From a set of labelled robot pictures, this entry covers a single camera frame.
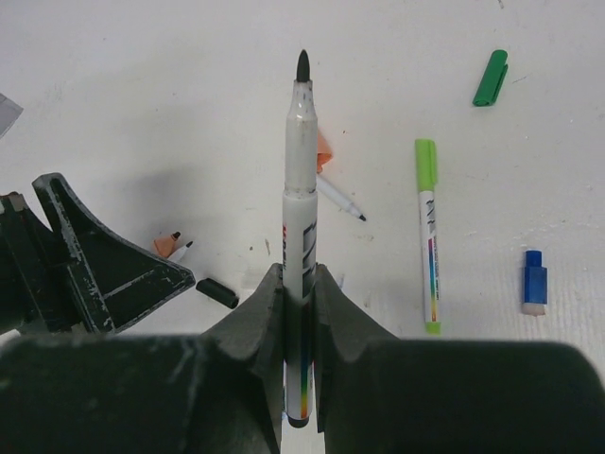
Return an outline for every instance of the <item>white pen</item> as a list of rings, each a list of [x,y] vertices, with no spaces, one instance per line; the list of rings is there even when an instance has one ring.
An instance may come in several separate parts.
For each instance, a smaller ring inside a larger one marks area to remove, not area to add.
[[[318,190],[325,197],[333,201],[336,205],[338,205],[342,210],[347,213],[355,216],[358,219],[366,221],[366,217],[363,216],[359,208],[355,206],[353,201],[351,201],[347,196],[338,191],[330,182],[328,182],[325,178],[323,178],[320,174],[318,174]]]
[[[285,412],[290,425],[309,422],[313,405],[311,303],[317,238],[318,118],[309,58],[301,52],[285,122],[284,270]]]
[[[177,249],[174,253],[168,256],[168,260],[170,260],[171,262],[179,263],[182,258],[185,257],[185,254],[187,253],[187,251],[189,251],[189,248],[192,244],[193,241],[189,241],[184,246],[180,246],[179,249]]]

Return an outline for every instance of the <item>rainbow stripe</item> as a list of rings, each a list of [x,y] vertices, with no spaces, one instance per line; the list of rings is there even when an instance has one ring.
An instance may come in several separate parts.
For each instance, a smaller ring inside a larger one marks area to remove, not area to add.
[[[429,284],[431,287],[431,322],[437,321],[437,278],[435,273],[435,242],[428,238],[428,269],[430,271]]]
[[[311,359],[311,304],[307,303],[302,308],[301,316],[301,419],[306,419],[309,414],[309,367]]]

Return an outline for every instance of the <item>green cap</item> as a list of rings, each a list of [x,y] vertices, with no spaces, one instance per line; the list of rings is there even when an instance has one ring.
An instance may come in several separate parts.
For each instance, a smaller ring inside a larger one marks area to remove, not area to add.
[[[430,139],[416,139],[418,192],[432,191],[437,184],[437,149]]]
[[[479,83],[479,88],[476,89],[475,98],[473,99],[475,106],[492,106],[498,99],[504,76],[509,70],[507,65],[508,56],[506,50],[493,51],[488,66],[485,68],[485,73],[483,73],[483,78]]]
[[[441,322],[426,322],[426,332],[428,334],[441,334]]]

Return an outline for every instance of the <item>marker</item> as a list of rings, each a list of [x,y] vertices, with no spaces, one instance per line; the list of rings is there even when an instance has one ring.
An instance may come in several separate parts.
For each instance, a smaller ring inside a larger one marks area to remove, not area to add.
[[[333,201],[336,205],[338,205],[342,210],[347,213],[355,216],[358,219],[366,221],[366,217],[363,216],[359,208],[357,208],[353,201],[351,201],[347,196],[338,191],[335,187],[332,186],[330,182],[328,182],[321,175],[318,175],[318,190],[328,199]]]
[[[439,256],[433,192],[437,183],[437,151],[435,142],[432,140],[416,140],[416,178],[420,203],[420,235],[423,246],[424,321],[427,333],[440,334]]]
[[[318,118],[309,58],[301,52],[285,121],[284,271],[285,412],[294,428],[312,409],[311,301],[318,219]]]
[[[168,257],[168,260],[170,260],[171,262],[174,262],[174,263],[179,263],[182,260],[182,258],[185,257],[185,254],[187,253],[187,251],[189,251],[189,248],[191,247],[192,244],[193,244],[193,241],[189,241],[184,246],[180,246],[179,249],[177,249],[174,253],[172,253]]]

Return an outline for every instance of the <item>black marker tip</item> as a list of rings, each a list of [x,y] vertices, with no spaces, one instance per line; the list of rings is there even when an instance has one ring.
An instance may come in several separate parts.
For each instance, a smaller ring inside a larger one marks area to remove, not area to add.
[[[311,66],[309,65],[309,56],[306,50],[302,50],[299,56],[299,65],[296,67],[296,81],[308,82],[311,80]]]

